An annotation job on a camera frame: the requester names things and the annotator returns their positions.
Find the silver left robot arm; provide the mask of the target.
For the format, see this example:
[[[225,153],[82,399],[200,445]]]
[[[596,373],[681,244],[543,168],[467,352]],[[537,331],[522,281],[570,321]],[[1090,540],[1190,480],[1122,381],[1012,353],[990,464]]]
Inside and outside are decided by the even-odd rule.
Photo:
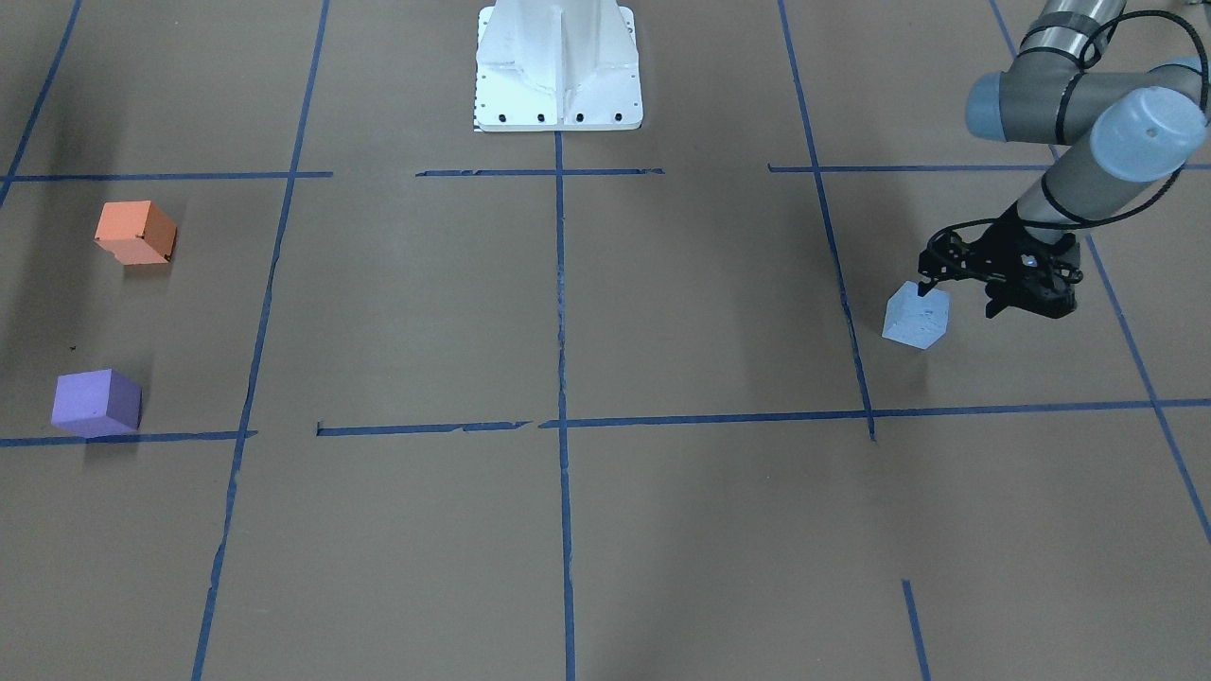
[[[974,84],[969,133],[1064,153],[1008,211],[981,221],[981,238],[964,240],[960,225],[929,238],[918,296],[975,280],[988,317],[1008,307],[1050,319],[1077,310],[1079,233],[1144,211],[1144,191],[1163,198],[1209,135],[1209,53],[1184,18],[1153,12],[1186,32],[1193,57],[1147,71],[1096,71],[1117,27],[1146,17],[1123,1],[1046,2],[1010,68]]]

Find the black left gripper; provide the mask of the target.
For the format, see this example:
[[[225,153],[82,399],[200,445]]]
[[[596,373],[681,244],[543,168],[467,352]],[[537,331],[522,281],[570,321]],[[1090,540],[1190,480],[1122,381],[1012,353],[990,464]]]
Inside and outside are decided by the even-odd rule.
[[[1012,216],[962,221],[926,240],[918,259],[918,296],[946,281],[985,285],[985,316],[1008,307],[1048,319],[1077,310],[1077,284],[1084,280],[1080,247],[1073,233],[1061,230],[1054,244],[1039,240],[1025,221]]]

